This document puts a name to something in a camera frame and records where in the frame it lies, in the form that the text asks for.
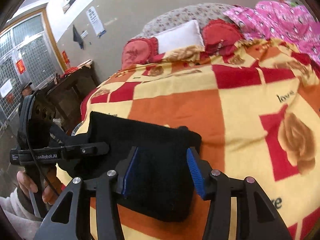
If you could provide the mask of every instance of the bedspread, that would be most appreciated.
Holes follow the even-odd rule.
[[[290,7],[285,3],[261,1],[255,9],[234,7],[224,12],[249,39],[271,37],[296,44],[320,64],[320,23],[304,5]]]
[[[185,125],[202,136],[202,159],[229,177],[253,176],[293,239],[303,239],[320,217],[318,71],[308,55],[282,40],[239,41],[236,46],[229,56],[119,71],[87,98],[77,133],[87,131],[91,111]],[[209,202],[195,194],[182,223],[118,207],[126,240],[202,239]],[[232,200],[230,239],[235,214]]]

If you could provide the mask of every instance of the paper notice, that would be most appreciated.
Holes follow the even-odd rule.
[[[106,33],[106,30],[104,29],[103,24],[96,12],[96,9],[93,6],[91,6],[89,10],[87,10],[87,16],[94,29],[94,32],[100,38],[103,34]]]
[[[8,79],[2,87],[0,87],[0,93],[2,98],[4,98],[7,94],[9,94],[9,92],[12,90],[12,84],[10,79]]]

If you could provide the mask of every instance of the pink blanket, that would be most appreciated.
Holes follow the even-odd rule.
[[[301,53],[320,65],[320,23],[305,6],[261,1],[255,9],[235,7],[223,14],[241,28],[247,40],[280,38],[296,44]]]

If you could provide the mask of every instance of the cap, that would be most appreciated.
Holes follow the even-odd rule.
[[[32,85],[32,82],[24,82],[22,85],[21,85],[21,90],[20,90],[20,93],[26,89],[28,86]]]

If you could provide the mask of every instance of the black cloth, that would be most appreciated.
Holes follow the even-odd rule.
[[[97,178],[115,169],[120,160],[127,158],[132,146],[137,146],[130,193],[127,199],[119,198],[118,203],[167,222],[183,221],[188,216],[194,186],[186,154],[189,147],[199,152],[199,134],[185,127],[172,129],[91,112],[87,134],[70,137],[66,145],[86,142],[106,142],[110,151],[107,155],[83,158],[79,163],[59,163],[71,177]]]
[[[84,48],[83,40],[74,25],[73,25],[73,41],[78,42],[80,49]]]

